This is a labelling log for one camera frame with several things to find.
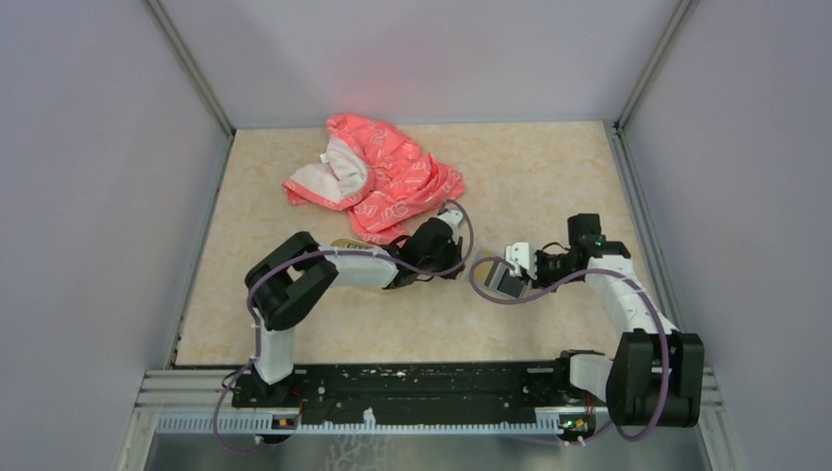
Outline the gold black-stripe credit card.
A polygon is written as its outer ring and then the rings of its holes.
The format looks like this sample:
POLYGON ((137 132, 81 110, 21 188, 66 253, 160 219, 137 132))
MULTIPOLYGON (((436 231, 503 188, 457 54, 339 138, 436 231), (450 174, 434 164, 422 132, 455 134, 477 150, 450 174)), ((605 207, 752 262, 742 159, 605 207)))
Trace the gold black-stripe credit card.
POLYGON ((495 255, 479 258, 473 268, 474 283, 483 289, 496 290, 496 285, 505 272, 505 265, 496 261, 495 255))

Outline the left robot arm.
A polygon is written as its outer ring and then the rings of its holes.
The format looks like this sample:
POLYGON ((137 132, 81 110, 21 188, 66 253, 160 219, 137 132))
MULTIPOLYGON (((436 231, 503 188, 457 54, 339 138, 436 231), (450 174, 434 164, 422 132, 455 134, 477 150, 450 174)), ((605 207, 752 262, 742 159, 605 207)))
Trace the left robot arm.
POLYGON ((330 288, 406 288, 417 281, 455 279, 464 268, 460 233, 466 217, 444 210, 413 235, 385 245, 325 245, 298 232, 249 270, 246 305, 256 332, 255 391, 272 406, 294 392, 294 328, 330 288))

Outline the beige blue card holder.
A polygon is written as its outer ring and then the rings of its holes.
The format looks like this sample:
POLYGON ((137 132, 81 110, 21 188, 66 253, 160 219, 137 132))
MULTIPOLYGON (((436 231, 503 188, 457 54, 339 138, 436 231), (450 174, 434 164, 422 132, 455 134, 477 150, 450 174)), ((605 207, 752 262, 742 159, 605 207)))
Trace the beige blue card holder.
POLYGON ((519 278, 510 275, 507 266, 494 261, 484 261, 499 254, 486 249, 478 250, 474 256, 475 267, 470 271, 473 284, 494 297, 504 299, 520 299, 528 286, 519 278))

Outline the gold card tin box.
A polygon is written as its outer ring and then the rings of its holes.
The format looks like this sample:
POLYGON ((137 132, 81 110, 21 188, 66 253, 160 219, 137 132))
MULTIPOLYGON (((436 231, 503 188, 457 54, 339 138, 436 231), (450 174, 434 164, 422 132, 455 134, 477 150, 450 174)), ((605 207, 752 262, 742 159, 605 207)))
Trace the gold card tin box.
POLYGON ((329 244, 329 247, 338 255, 345 254, 351 256, 370 257, 389 255, 389 252, 385 250, 382 246, 347 237, 341 237, 333 240, 329 244))

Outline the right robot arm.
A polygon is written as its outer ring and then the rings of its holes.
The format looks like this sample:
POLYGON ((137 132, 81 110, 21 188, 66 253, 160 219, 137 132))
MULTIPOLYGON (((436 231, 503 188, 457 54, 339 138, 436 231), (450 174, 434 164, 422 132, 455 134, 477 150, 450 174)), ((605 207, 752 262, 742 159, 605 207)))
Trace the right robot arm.
POLYGON ((552 390, 565 404, 588 393, 603 402, 618 427, 690 428, 702 403, 704 346, 684 333, 655 306, 635 274, 632 255, 621 241, 601 231, 600 217, 581 213, 567 220, 563 253, 535 252, 534 289, 585 283, 600 300, 619 333, 614 355, 565 353, 567 368, 552 378, 552 390))

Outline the thin credit card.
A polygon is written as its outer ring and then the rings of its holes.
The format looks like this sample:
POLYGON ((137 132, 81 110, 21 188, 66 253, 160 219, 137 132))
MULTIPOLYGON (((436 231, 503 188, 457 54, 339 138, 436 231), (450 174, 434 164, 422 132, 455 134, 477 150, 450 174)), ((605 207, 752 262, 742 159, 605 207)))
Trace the thin credit card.
POLYGON ((527 289, 526 282, 522 278, 513 277, 510 274, 503 274, 496 285, 496 291, 510 298, 521 298, 527 289))

